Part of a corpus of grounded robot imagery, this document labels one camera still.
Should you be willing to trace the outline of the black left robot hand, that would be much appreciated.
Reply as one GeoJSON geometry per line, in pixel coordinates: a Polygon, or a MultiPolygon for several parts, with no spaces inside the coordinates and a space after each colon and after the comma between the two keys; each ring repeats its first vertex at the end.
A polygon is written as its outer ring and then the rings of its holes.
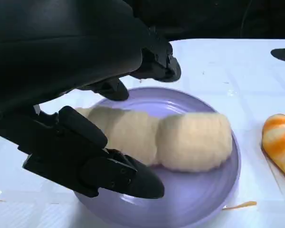
{"type": "Polygon", "coordinates": [[[27,154],[23,168],[88,197],[98,189],[143,199],[162,181],[118,150],[75,109],[39,105],[73,89],[124,101],[130,75],[174,82],[181,68],[170,43],[127,0],[0,0],[0,136],[27,154]]]}

